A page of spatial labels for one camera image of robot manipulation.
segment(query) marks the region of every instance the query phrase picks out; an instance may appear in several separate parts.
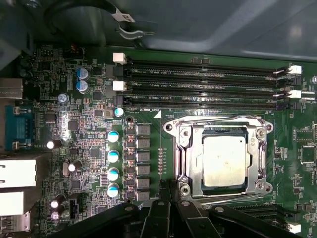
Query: green circuit board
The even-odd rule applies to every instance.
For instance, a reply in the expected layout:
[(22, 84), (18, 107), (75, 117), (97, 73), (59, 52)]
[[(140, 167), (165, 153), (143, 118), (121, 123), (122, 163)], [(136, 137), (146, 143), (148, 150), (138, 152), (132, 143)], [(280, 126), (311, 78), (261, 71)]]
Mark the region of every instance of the green circuit board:
[[(46, 150), (47, 141), (62, 138), (65, 145), (53, 150), (52, 175), (43, 183), (43, 198), (38, 205), (39, 237), (51, 234), (59, 224), (73, 224), (82, 219), (115, 206), (132, 202), (140, 205), (135, 197), (127, 198), (125, 182), (128, 161), (126, 143), (129, 140), (127, 129), (137, 125), (150, 125), (151, 133), (140, 138), (149, 139), (150, 146), (150, 198), (158, 197), (159, 180), (173, 178), (173, 139), (163, 131), (162, 125), (169, 120), (187, 115), (258, 115), (274, 125), (273, 133), (267, 137), (267, 180), (273, 185), (273, 192), (264, 198), (244, 204), (277, 203), (296, 210), (299, 205), (302, 219), (303, 237), (313, 237), (317, 233), (317, 121), (316, 102), (314, 100), (294, 99), (300, 103), (299, 109), (275, 110), (222, 110), (222, 109), (175, 109), (175, 108), (128, 108), (124, 115), (113, 115), (115, 105), (109, 78), (109, 65), (113, 52), (124, 52), (134, 60), (191, 63), (193, 59), (209, 59), (213, 65), (254, 68), (281, 68), (290, 62), (266, 59), (248, 59), (223, 56), (209, 56), (173, 52), (134, 50), (130, 48), (84, 47), (83, 58), (66, 58), (64, 46), (36, 44), (32, 56), (33, 79), (26, 82), (25, 95), (32, 99), (39, 90), (39, 101), (34, 110), (34, 147)], [(316, 64), (296, 63), (303, 67), (302, 85), (295, 89), (314, 91), (311, 78), (317, 73)], [(76, 90), (76, 70), (83, 67), (90, 73), (88, 82), (90, 91), (82, 94)], [(57, 101), (59, 94), (68, 95), (68, 103)], [(110, 131), (119, 133), (116, 143), (109, 143), (106, 135)], [(111, 165), (107, 153), (116, 150), (120, 153), (118, 162)], [(63, 175), (65, 161), (81, 159), (80, 172)], [(116, 199), (107, 196), (108, 181), (106, 172), (110, 167), (120, 171), (119, 195)], [(49, 219), (49, 202), (59, 193), (71, 196), (81, 194), (82, 211), (76, 219), (70, 219), (67, 210), (59, 221)]]

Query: blue capacitor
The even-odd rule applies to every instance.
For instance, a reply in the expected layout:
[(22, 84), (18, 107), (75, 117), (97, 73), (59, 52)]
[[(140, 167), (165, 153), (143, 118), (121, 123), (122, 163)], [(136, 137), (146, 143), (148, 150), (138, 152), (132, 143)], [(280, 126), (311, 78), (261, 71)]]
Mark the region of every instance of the blue capacitor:
[(116, 181), (119, 178), (119, 169), (110, 168), (107, 176), (109, 181)]
[(81, 80), (76, 83), (76, 89), (82, 94), (86, 94), (90, 90), (88, 83)]
[(115, 163), (119, 160), (119, 152), (116, 150), (110, 150), (107, 158), (110, 163)]
[(115, 143), (119, 140), (119, 137), (120, 137), (119, 133), (113, 130), (113, 131), (109, 132), (109, 134), (108, 134), (108, 141), (110, 143)]
[(107, 194), (111, 198), (117, 197), (119, 194), (119, 185), (116, 183), (109, 184)]
[(85, 68), (79, 68), (76, 72), (77, 77), (79, 80), (88, 81), (90, 79), (90, 75), (87, 69)]

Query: capacitor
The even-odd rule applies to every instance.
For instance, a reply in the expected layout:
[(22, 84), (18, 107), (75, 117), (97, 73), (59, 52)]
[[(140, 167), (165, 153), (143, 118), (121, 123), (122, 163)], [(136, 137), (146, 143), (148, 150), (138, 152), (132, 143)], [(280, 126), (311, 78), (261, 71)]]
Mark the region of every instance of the capacitor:
[(59, 94), (59, 96), (57, 97), (57, 100), (58, 100), (60, 103), (67, 103), (67, 102), (68, 102), (68, 99), (69, 99), (69, 96), (68, 96), (66, 93), (61, 93), (61, 94)]
[(71, 163), (68, 166), (68, 170), (71, 172), (74, 172), (78, 170), (79, 168), (81, 168), (82, 166), (83, 166), (83, 163), (81, 162), (81, 160), (74, 160), (73, 163)]
[(110, 150), (107, 158), (110, 163), (115, 163), (119, 160), (119, 152), (116, 150)]
[(64, 194), (57, 195), (54, 200), (50, 203), (50, 207), (53, 209), (56, 209), (59, 207), (64, 201), (66, 200), (66, 197)]
[(115, 110), (114, 110), (114, 114), (115, 114), (115, 116), (116, 117), (122, 117), (123, 116), (123, 114), (124, 114), (124, 110), (122, 109), (122, 108), (116, 108)]
[(59, 220), (64, 211), (65, 211), (65, 206), (60, 205), (56, 210), (54, 210), (51, 213), (51, 219), (54, 221)]
[(115, 143), (119, 140), (119, 133), (117, 131), (111, 131), (109, 132), (108, 134), (108, 141), (111, 142), (111, 143)]
[(24, 69), (20, 70), (19, 74), (22, 78), (27, 78), (27, 79), (33, 78), (33, 74), (29, 71), (24, 70)]
[(109, 184), (107, 194), (111, 198), (117, 197), (119, 194), (119, 185), (117, 185), (116, 183)]
[(82, 80), (79, 80), (76, 83), (76, 89), (82, 94), (86, 94), (90, 90), (88, 83), (86, 81), (82, 81)]
[(88, 81), (90, 79), (89, 72), (85, 68), (79, 68), (76, 74), (79, 80)]
[(110, 168), (108, 170), (108, 180), (109, 181), (116, 181), (119, 178), (119, 169), (117, 168)]
[(50, 150), (57, 149), (63, 146), (62, 140), (50, 140), (46, 143), (46, 147)]

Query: motherboard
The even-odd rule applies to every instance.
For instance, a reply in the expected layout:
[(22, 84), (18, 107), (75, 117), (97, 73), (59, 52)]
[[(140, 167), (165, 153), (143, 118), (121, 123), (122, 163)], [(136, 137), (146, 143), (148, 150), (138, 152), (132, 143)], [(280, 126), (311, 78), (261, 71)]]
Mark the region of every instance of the motherboard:
[(316, 64), (48, 44), (16, 63), (23, 100), (6, 106), (5, 149), (52, 157), (32, 227), (3, 233), (44, 238), (142, 207), (161, 179), (205, 209), (269, 220), (276, 205), (296, 215), (282, 227), (317, 233)]

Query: cpu socket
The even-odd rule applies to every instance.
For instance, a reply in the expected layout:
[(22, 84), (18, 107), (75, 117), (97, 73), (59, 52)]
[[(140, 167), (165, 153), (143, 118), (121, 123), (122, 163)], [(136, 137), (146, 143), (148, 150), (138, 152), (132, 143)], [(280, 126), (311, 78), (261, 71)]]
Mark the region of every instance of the cpu socket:
[(185, 116), (163, 128), (174, 137), (174, 175), (183, 199), (206, 205), (272, 192), (265, 168), (270, 122), (249, 115)]

